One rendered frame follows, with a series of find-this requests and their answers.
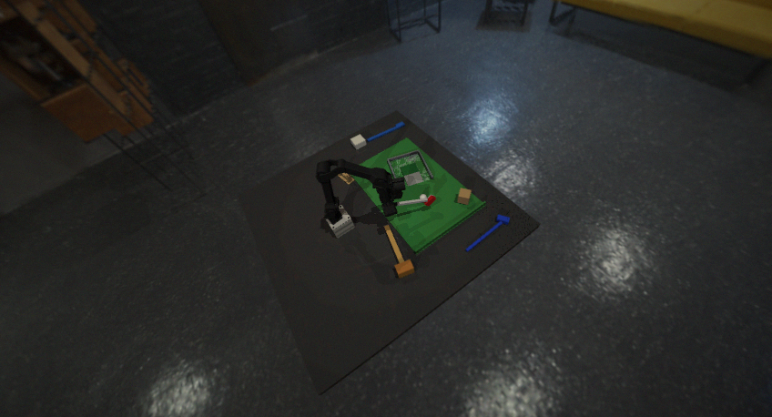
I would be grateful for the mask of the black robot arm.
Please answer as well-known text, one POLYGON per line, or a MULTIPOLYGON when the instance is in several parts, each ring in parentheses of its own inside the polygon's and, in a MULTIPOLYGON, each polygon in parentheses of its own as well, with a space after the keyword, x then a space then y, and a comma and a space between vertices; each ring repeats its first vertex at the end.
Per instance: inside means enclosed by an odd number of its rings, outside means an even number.
POLYGON ((334 197, 330 180, 340 173, 347 173, 356 177, 366 178, 372 183, 372 188, 377 188, 380 195, 387 195, 391 191, 391 202, 402 197, 405 189, 404 178, 392 178, 384 168, 366 168, 345 159, 327 159, 317 163, 316 179, 322 185, 326 199, 324 218, 332 225, 342 219, 339 211, 338 197, 334 197), (330 166, 337 166, 330 171, 330 166))

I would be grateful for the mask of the brown cube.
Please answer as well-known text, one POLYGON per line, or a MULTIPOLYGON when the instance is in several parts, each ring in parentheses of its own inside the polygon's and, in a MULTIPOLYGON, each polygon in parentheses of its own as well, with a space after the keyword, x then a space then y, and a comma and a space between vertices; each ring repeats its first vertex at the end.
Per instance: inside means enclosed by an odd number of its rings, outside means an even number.
POLYGON ((469 189, 461 188, 460 194, 458 197, 458 203, 468 205, 470 195, 471 195, 471 191, 469 189))

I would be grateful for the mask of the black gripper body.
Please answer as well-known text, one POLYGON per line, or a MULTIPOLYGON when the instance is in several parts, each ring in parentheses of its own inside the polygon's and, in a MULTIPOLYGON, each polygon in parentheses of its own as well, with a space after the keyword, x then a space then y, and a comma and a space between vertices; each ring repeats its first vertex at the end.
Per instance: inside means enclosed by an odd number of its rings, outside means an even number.
POLYGON ((395 205, 391 202, 391 191, 387 195, 380 195, 381 204, 384 203, 385 208, 383 209, 385 217, 389 217, 392 215, 397 214, 397 209, 395 205))

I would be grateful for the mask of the green flat mat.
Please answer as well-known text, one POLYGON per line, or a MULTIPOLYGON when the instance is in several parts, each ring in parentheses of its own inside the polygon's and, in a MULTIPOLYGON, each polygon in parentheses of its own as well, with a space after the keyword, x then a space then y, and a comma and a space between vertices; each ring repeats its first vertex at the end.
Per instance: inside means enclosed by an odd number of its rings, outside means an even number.
MULTIPOLYGON (((393 203, 420 199, 421 194, 425 194, 427 198, 430 195, 434 195, 436 200, 430 206, 426 206, 424 202, 395 206, 398 213, 386 217, 414 252, 421 245, 447 229, 451 224, 482 203, 472 192, 468 205, 458 203, 461 188, 467 188, 407 137, 374 157, 360 163, 360 166, 384 168, 394 178, 387 158, 393 158, 418 149, 421 151, 433 175, 433 179, 429 175, 426 178, 429 180, 424 181, 422 178, 423 182, 411 186, 408 186, 404 179, 406 190, 402 190, 402 197, 395 199, 393 203)), ((351 176, 384 215, 379 193, 377 193, 376 188, 372 188, 372 183, 366 178, 351 176)))

